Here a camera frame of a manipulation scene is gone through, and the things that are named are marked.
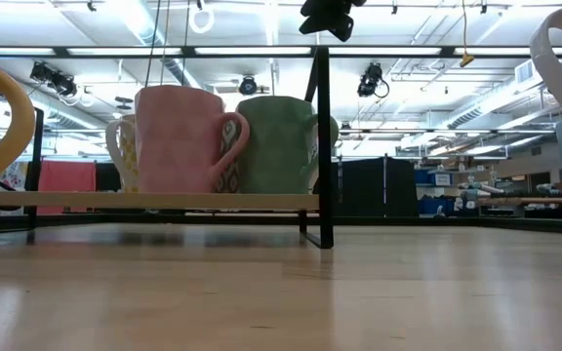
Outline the black overhead frame beam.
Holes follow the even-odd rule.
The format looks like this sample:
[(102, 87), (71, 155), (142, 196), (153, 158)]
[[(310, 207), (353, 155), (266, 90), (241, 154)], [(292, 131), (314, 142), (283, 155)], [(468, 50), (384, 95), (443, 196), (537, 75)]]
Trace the black overhead frame beam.
[(203, 46), (203, 47), (24, 47), (0, 46), (0, 58), (148, 59), (148, 58), (310, 58), (318, 51), (332, 58), (459, 59), (469, 53), (479, 59), (527, 59), (524, 46)]

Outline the pink faceted mug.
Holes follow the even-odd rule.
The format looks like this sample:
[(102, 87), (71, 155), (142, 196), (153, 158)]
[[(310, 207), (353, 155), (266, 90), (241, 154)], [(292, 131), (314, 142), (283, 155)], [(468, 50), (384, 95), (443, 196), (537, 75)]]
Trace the pink faceted mug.
[(204, 90), (147, 87), (135, 103), (140, 192), (212, 193), (248, 143), (247, 119)]

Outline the black metal rack wooden shelf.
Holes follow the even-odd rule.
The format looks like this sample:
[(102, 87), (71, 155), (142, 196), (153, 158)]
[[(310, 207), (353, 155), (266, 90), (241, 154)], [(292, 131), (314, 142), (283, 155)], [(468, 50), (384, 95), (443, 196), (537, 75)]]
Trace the black metal rack wooden shelf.
[[(305, 100), (311, 102), (315, 98), (318, 99), (319, 193), (317, 195), (0, 191), (0, 206), (297, 211), (301, 235), (320, 249), (330, 249), (334, 246), (331, 196), (330, 56), (328, 52), (322, 50), (312, 58)], [(33, 168), (29, 178), (36, 185), (41, 167), (44, 111), (34, 107), (34, 114), (35, 130), (29, 143), (34, 146)]]

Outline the red hanging cloth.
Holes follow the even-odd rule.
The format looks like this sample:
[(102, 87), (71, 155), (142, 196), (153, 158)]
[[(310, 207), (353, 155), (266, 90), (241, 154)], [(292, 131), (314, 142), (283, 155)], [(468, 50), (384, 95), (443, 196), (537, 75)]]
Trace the red hanging cloth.
[(83, 162), (43, 161), (38, 190), (41, 192), (95, 192), (96, 165)]

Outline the green faceted mug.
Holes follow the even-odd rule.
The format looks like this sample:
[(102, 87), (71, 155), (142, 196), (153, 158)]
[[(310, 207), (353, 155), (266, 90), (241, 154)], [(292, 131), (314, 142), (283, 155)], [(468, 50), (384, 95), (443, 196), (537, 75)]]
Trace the green faceted mug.
[(248, 143), (237, 158), (240, 191), (246, 194), (307, 194), (313, 131), (318, 114), (308, 101), (261, 96), (240, 101), (249, 122)]

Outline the grey ikat mug red rim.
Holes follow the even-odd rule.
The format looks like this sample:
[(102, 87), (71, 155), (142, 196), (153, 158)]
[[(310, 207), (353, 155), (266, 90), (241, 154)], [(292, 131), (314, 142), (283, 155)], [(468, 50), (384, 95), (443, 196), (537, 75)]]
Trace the grey ikat mug red rim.
[[(220, 154), (223, 157), (237, 142), (241, 134), (241, 127), (235, 121), (228, 121), (223, 125), (221, 134)], [(239, 167), (236, 160), (228, 164), (219, 176), (215, 191), (217, 193), (238, 193)]]

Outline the white mug red floral pattern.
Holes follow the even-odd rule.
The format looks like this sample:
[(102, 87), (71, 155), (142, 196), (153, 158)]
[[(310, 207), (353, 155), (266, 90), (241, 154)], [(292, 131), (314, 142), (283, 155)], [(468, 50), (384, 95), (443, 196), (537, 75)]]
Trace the white mug red floral pattern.
[(562, 107), (562, 64), (550, 43), (551, 28), (562, 31), (562, 9), (548, 15), (536, 29), (530, 41), (530, 55), (548, 90)]

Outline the black table edge rail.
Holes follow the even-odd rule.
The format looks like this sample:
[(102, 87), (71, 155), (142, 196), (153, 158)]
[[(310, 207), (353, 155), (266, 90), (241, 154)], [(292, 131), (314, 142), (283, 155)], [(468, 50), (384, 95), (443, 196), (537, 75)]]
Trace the black table edge rail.
[[(37, 227), (100, 223), (176, 223), (201, 225), (294, 225), (300, 224), (297, 214), (287, 216), (240, 214), (60, 214), (39, 215)], [(337, 216), (335, 226), (469, 226), (511, 230), (562, 233), (562, 219), (513, 217), (358, 217)], [(26, 215), (0, 216), (0, 232), (28, 230)]]

